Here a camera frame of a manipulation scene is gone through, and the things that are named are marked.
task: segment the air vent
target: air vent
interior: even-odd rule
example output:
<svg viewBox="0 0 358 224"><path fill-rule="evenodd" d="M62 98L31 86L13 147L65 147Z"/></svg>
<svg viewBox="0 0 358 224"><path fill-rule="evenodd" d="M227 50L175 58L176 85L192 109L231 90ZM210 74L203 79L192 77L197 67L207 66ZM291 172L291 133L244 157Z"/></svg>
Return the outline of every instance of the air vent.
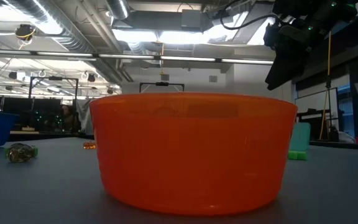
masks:
<svg viewBox="0 0 358 224"><path fill-rule="evenodd" d="M209 82L218 82L218 76L210 75L209 76Z"/></svg>
<svg viewBox="0 0 358 224"><path fill-rule="evenodd" d="M167 74L161 75L161 81L169 81L169 75Z"/></svg>

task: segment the ceiling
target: ceiling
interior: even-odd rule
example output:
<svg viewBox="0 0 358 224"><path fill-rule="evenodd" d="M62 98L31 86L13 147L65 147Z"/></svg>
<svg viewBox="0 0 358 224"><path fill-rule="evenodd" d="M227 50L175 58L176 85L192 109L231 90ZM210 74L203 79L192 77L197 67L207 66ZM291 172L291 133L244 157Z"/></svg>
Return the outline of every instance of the ceiling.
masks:
<svg viewBox="0 0 358 224"><path fill-rule="evenodd" d="M83 10L83 7L79 7L78 2L74 0L53 0L57 8L61 10L67 18L69 18L70 23L74 28L78 29L81 35L90 43L91 46L94 47L94 50L97 52L114 52L111 44L107 44L106 41L101 37L97 28L95 28L92 23L90 23L89 17L87 17L86 12ZM105 0L96 0L91 1L93 7L98 12L99 17L103 20L105 26L110 27L111 18L106 14L108 9L105 5ZM163 14L167 15L177 15L181 17L182 9L191 9L201 10L201 12L208 12L207 17L214 16L213 12L219 10L227 4L227 0L219 0L219 1L207 1L207 0L189 0L189 1L179 1L179 0L128 0L128 3L131 7L131 14L129 19L124 21L113 21L112 28L119 29L120 24L123 22L127 22L128 24L137 24L139 26L151 26L150 24L146 24L146 22L142 21L152 21L150 18L156 17L156 23L163 24L163 22L158 21L158 17ZM247 22L255 17L267 14L271 11L272 4L263 2L263 4L250 5L245 4L243 6L237 7L236 10L233 9L231 12L235 16L238 14L240 16L241 13L246 11L246 17L244 21ZM140 17L140 19L132 19L132 14L145 15L146 17ZM207 19L208 23L212 24L212 19ZM164 30L158 29L138 29L136 26L130 27L128 29L123 30L131 30L131 31L142 31L142 32L153 32L159 38L163 34L163 32L171 29L170 24L174 24L177 21L166 21L166 28ZM264 46L255 45L249 46L247 45L248 41L252 38L252 36L257 32L259 27L264 23L264 21L257 22L250 27L235 31L233 38L229 40L217 39L217 41L212 41L211 39L207 42L197 42L196 44L185 43L185 44L156 44L154 42L143 42L140 41L142 46L145 49L145 53L147 54L160 54L163 49L164 55L174 55L174 56L194 56L194 57L225 57L225 58L254 58L254 59L264 59L264 60L272 60L274 59L274 52ZM31 19L27 16L12 10L9 6L2 4L0 5L0 49L9 49L9 50L17 50L22 47L22 50L36 50L36 51L53 51L53 52L66 52L67 49L64 48L61 44L56 42L53 38L48 35L45 35L41 30L37 33L37 35L32 39L32 42L28 45L23 45L23 42L19 41L14 33L15 29L18 28L21 24L31 24ZM123 50L126 54L133 54L133 50L129 47L128 43L124 40L119 40L119 48ZM67 78L78 78L80 81L80 87L83 88L79 95L105 95L107 94L107 87L111 86L111 81L106 75L111 74L98 74L98 70L95 69L93 64L88 62L81 62L78 60L40 60L40 59L32 59L30 56L27 59L23 58L0 58L0 68L5 64L9 63L9 66L5 67L5 71L0 70L0 93L7 93L9 90L5 89L4 85L15 85L14 89L18 93L27 93L28 85L23 80L12 80L8 77L9 72L11 71L25 71L27 75L37 75L41 71L46 73L46 76L61 76ZM114 70L117 67L116 61L106 61L109 68ZM124 60L122 61L123 69L135 67L135 68L158 68L160 67L160 62L148 62L141 60ZM209 69L219 69L222 73L225 73L229 68L228 65L223 65L220 63L198 63L198 62L176 62L169 61L164 62L164 67L171 68L209 68ZM90 83L86 79L85 72L87 73L96 73L96 81ZM50 80L45 80L49 85L59 85L66 86L72 85L68 82L63 82L63 84L58 82L53 82ZM122 83L128 82L126 78L123 78L122 81L117 81L118 85ZM90 90L87 86L96 87L94 90ZM74 93L73 88L64 88L64 92L61 92L64 95L70 96ZM35 94L48 94L45 91L45 87L35 88L33 93Z"/></svg>

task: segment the black cable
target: black cable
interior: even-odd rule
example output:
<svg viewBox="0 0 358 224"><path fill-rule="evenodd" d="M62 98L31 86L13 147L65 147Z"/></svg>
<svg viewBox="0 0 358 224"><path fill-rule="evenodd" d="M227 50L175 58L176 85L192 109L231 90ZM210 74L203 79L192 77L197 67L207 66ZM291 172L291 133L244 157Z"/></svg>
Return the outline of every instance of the black cable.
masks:
<svg viewBox="0 0 358 224"><path fill-rule="evenodd" d="M188 5L189 7L191 7L192 10L194 10L194 9L193 9L193 6L191 6L190 4L188 4L188 3L186 3L186 2L182 2L182 3L180 3L180 5L179 5L179 7L178 7L177 12L179 12L180 6L183 5L183 3L185 3L186 5Z"/></svg>
<svg viewBox="0 0 358 224"><path fill-rule="evenodd" d="M228 7L230 7L231 5L233 5L234 3L239 2L239 1L241 1L241 0L233 0L232 2L230 2L229 4L227 4L227 5L224 7L224 9L222 9L222 11L221 11L221 16L220 16L220 20L221 20L222 26L223 26L225 29L228 29L228 30L241 29L241 28L244 28L244 27L246 27L246 26L248 26L248 25L250 25L250 24L253 24L253 23L256 22L256 21L259 21L259 20L261 20L261 19L267 19L267 18L269 18L269 17L272 17L272 18L275 18L275 19L280 20L280 18L278 18L278 16L276 16L276 15L274 15L274 14L269 14L269 15L260 16L260 17L258 17L258 18L256 18L256 19L253 19L253 20L251 20L251 21L249 21L249 22L247 22L247 23L245 23L245 24L243 24L243 25L241 25L241 26L238 26L238 27L228 27L228 26L224 25L224 23L223 23L223 12L226 11L226 9L228 9Z"/></svg>

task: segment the person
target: person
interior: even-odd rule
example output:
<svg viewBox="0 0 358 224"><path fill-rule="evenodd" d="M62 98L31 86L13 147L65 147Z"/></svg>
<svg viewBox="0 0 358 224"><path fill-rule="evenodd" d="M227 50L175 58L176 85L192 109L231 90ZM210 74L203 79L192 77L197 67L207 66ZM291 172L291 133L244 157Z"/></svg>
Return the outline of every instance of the person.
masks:
<svg viewBox="0 0 358 224"><path fill-rule="evenodd" d="M72 106L62 105L62 113L63 113L63 126L64 130L79 130L81 126L78 121L78 117L75 116Z"/></svg>

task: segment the window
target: window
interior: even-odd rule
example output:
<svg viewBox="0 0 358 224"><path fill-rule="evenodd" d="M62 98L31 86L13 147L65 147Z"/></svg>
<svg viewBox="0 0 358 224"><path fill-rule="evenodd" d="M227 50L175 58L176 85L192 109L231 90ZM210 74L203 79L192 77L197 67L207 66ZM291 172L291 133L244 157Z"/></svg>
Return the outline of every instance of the window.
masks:
<svg viewBox="0 0 358 224"><path fill-rule="evenodd" d="M354 137L353 99L350 85L338 87L339 127Z"/></svg>

